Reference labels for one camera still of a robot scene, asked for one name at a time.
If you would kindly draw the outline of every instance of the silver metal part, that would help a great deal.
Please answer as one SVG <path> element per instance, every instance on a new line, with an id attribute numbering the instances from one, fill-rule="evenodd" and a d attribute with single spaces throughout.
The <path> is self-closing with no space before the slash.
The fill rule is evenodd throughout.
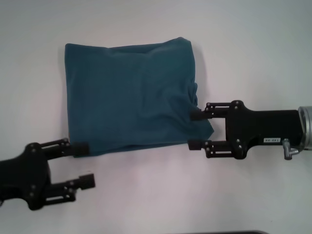
<path id="1" fill-rule="evenodd" d="M 312 106 L 300 106 L 298 112 L 303 129 L 300 149 L 312 150 Z"/>
<path id="2" fill-rule="evenodd" d="M 284 158 L 286 160 L 291 160 L 293 155 L 297 155 L 299 153 L 298 149 L 291 149 L 291 144 L 288 139 L 284 139 L 282 143 L 284 148 Z"/>

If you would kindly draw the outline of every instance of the cloth fold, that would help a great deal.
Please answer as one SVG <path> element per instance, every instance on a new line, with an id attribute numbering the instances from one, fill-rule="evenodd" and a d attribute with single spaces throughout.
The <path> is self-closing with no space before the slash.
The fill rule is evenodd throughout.
<path id="1" fill-rule="evenodd" d="M 71 142 L 86 141 L 90 155 L 208 139 L 208 121 L 190 121 L 197 108 L 191 43 L 115 48 L 65 46 Z"/>

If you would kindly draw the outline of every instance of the white background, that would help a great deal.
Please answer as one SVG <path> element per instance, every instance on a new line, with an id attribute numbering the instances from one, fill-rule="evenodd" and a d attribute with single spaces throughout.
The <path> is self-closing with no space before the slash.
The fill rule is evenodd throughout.
<path id="1" fill-rule="evenodd" d="M 311 10 L 309 0 L 1 0 L 0 158 L 68 135 L 66 43 L 184 37 L 194 48 L 200 107 L 234 99 L 253 110 L 312 105 Z M 212 139 L 223 139 L 224 122 L 212 124 Z M 312 232 L 311 152 L 285 161 L 282 147 L 255 147 L 245 160 L 206 159 L 180 145 L 50 166 L 53 182 L 91 171 L 97 187 L 36 212 L 7 201 L 1 234 Z"/>

